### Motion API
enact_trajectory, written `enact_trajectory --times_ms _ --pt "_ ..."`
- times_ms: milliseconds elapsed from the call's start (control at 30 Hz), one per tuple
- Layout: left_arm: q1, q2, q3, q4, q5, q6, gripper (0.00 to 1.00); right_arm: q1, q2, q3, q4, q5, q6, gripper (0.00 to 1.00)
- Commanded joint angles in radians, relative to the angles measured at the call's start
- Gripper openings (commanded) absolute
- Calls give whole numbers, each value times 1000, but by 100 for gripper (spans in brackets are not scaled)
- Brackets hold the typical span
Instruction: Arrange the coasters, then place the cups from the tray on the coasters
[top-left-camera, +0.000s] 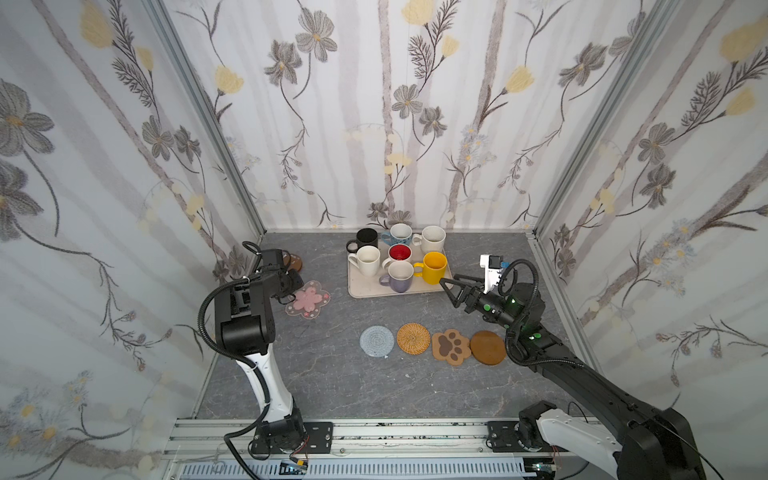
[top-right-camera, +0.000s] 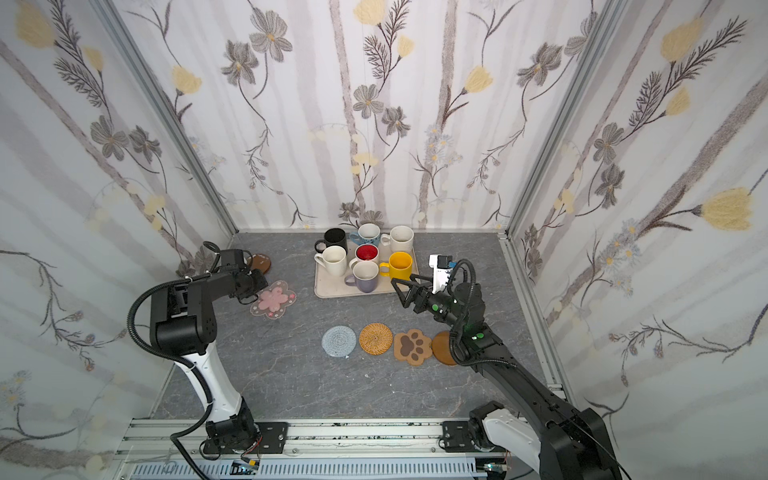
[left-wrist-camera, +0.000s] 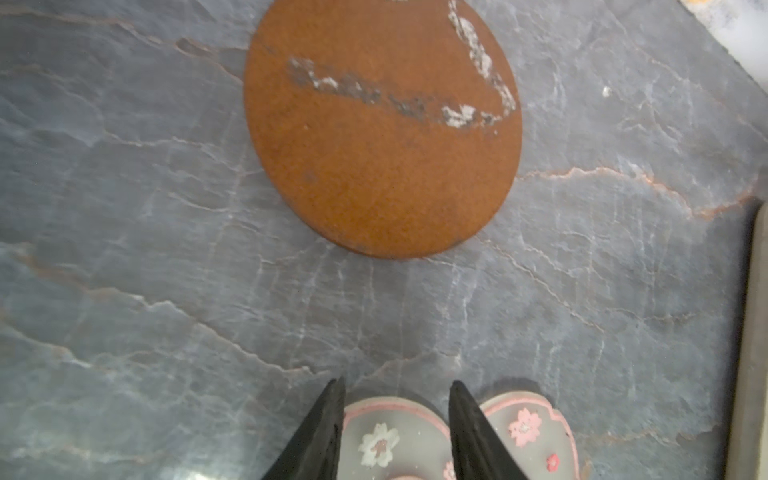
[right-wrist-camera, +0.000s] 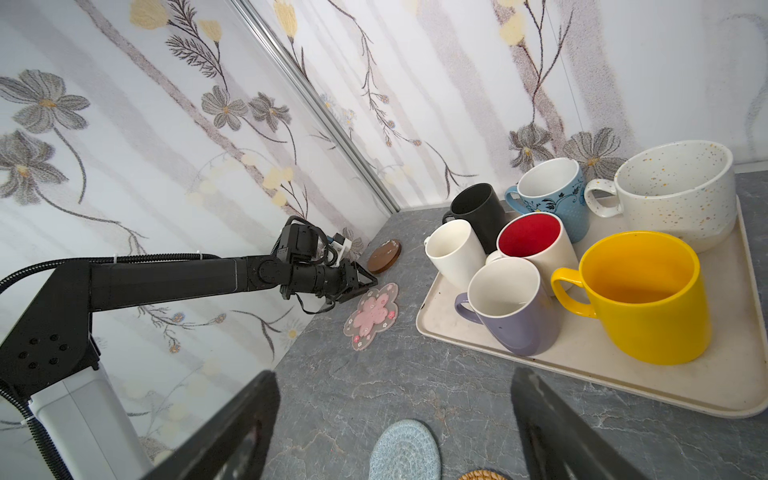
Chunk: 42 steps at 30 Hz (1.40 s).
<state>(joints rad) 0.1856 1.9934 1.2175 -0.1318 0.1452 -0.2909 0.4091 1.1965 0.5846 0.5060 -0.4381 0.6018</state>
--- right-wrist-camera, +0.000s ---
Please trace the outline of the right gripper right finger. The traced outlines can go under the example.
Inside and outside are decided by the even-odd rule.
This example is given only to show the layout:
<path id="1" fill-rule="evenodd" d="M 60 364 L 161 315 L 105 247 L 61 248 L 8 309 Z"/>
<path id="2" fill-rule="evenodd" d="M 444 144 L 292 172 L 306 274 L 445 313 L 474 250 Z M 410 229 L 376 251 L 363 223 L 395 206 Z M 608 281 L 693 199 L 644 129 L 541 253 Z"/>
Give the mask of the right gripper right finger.
<path id="1" fill-rule="evenodd" d="M 511 401 L 531 479 L 643 479 L 533 370 L 518 368 Z"/>

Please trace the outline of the pink flower coaster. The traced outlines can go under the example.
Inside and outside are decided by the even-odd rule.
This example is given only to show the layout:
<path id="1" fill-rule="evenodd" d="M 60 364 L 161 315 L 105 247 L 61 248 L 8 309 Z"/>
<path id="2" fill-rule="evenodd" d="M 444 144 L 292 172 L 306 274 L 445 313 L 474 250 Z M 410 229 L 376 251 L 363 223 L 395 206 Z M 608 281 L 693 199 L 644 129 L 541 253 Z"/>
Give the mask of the pink flower coaster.
<path id="1" fill-rule="evenodd" d="M 388 283 L 382 288 L 371 288 L 361 296 L 357 309 L 348 317 L 343 329 L 355 351 L 366 349 L 378 333 L 395 324 L 399 315 L 398 294 L 398 285 Z"/>

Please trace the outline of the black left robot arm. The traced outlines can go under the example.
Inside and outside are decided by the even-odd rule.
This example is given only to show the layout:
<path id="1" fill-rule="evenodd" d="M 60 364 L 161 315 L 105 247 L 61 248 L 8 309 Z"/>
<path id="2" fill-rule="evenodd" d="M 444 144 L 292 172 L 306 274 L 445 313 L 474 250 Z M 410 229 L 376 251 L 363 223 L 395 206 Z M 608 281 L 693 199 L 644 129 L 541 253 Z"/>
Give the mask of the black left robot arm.
<path id="1" fill-rule="evenodd" d="M 50 277 L 1 345 L 1 395 L 23 416 L 57 479 L 75 473 L 72 454 L 52 437 L 56 424 L 41 418 L 36 395 L 56 393 L 67 380 L 107 378 L 92 337 L 92 315 L 165 303 L 276 288 L 289 300 L 303 293 L 324 299 L 324 311 L 366 293 L 376 277 L 337 251 L 341 235 L 290 217 L 267 255 L 219 258 L 202 253 L 65 258 L 38 263 L 2 280 Z"/>

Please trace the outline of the woven rattan round coaster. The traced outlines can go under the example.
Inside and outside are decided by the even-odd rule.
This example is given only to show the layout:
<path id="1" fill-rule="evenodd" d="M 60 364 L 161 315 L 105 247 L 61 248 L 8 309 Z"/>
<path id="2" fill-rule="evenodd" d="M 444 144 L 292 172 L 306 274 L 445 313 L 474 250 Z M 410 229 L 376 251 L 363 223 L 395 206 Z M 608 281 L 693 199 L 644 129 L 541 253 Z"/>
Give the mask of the woven rattan round coaster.
<path id="1" fill-rule="evenodd" d="M 461 475 L 459 480 L 509 480 L 509 478 L 493 470 L 476 469 Z"/>

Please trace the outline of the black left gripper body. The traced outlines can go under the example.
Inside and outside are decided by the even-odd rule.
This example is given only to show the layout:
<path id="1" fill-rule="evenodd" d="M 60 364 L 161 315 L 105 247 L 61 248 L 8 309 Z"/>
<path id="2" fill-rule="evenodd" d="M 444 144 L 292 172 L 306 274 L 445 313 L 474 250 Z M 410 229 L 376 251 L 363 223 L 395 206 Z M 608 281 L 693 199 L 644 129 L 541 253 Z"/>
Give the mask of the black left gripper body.
<path id="1" fill-rule="evenodd" d="M 341 259 L 333 240 L 322 229 L 299 216 L 290 216 L 272 254 L 290 267 L 290 279 L 281 286 L 288 299 L 299 293 L 324 297 L 327 303 L 343 303 L 360 294 L 355 263 Z"/>

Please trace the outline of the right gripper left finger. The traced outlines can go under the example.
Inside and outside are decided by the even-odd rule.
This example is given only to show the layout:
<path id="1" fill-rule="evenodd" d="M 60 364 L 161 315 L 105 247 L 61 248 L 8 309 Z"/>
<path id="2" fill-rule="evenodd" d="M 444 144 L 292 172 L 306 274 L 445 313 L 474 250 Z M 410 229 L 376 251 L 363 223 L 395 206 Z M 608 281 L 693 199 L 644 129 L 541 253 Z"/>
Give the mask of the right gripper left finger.
<path id="1" fill-rule="evenodd" d="M 276 373 L 260 372 L 146 479 L 259 479 L 280 406 Z"/>

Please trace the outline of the grey blue round coaster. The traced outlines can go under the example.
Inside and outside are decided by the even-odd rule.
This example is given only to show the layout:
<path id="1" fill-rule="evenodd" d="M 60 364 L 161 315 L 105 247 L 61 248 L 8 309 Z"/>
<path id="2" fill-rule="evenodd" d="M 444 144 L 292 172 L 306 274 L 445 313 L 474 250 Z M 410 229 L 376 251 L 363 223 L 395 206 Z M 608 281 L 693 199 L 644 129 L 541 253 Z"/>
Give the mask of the grey blue round coaster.
<path id="1" fill-rule="evenodd" d="M 440 479 L 440 453 L 430 430 L 412 419 L 390 425 L 372 449 L 368 478 Z"/>

